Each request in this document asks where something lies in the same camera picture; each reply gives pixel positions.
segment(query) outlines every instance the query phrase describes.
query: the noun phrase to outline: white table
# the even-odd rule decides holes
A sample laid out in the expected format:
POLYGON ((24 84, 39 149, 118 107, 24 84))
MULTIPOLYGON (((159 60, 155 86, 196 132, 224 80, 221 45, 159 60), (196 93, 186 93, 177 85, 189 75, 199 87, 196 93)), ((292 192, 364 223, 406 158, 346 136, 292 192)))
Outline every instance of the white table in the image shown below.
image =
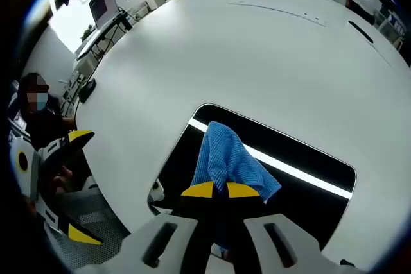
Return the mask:
POLYGON ((331 260, 369 270, 406 221, 410 69, 376 29, 332 0, 172 0, 127 33, 93 77, 97 86, 76 121, 96 133, 85 156, 131 232, 151 218, 151 184, 204 103, 356 169, 353 198, 324 249, 331 260), (230 3, 307 13, 319 23, 230 3))

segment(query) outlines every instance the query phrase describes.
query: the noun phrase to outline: dark hair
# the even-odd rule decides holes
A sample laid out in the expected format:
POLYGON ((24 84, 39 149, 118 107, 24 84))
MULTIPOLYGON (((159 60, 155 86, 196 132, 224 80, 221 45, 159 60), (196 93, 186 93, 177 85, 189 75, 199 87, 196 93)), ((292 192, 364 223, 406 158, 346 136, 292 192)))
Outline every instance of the dark hair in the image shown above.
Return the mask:
POLYGON ((28 107, 28 100, 27 100, 27 93, 28 89, 31 85, 34 83, 37 84, 37 78, 41 77, 39 73, 28 73, 26 76, 24 76, 19 83, 19 90, 17 91, 17 101, 19 104, 20 108, 20 113, 22 118, 27 122, 28 118, 28 112, 27 112, 27 107, 28 107))

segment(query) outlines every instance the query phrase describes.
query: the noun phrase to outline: face mask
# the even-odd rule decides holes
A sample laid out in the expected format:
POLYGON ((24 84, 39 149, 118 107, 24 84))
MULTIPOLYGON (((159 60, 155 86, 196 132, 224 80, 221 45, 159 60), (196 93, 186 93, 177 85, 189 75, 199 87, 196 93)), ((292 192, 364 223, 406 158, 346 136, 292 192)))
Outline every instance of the face mask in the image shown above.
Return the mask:
POLYGON ((41 111, 46 107, 47 104, 47 92, 46 93, 38 93, 37 94, 37 111, 41 111))

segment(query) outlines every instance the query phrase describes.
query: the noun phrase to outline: blue cloth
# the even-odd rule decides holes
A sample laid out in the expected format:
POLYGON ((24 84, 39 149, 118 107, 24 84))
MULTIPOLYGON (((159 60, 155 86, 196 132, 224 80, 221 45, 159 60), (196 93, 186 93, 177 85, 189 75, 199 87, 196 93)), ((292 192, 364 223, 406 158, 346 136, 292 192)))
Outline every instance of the blue cloth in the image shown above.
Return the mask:
POLYGON ((245 184, 263 200, 269 199, 281 184, 248 153, 233 130, 211 121, 201 144, 191 185, 213 181, 222 192, 226 182, 245 184))

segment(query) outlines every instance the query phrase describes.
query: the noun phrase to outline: blue towel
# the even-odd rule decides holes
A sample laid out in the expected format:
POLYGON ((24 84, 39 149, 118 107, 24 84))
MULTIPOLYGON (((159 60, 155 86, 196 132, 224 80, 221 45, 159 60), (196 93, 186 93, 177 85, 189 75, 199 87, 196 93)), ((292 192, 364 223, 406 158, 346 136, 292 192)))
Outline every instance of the blue towel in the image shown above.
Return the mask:
POLYGON ((281 184, 244 148, 233 130, 211 121, 201 144, 191 185, 213 181, 222 192, 226 182, 245 184, 263 200, 269 199, 281 184))

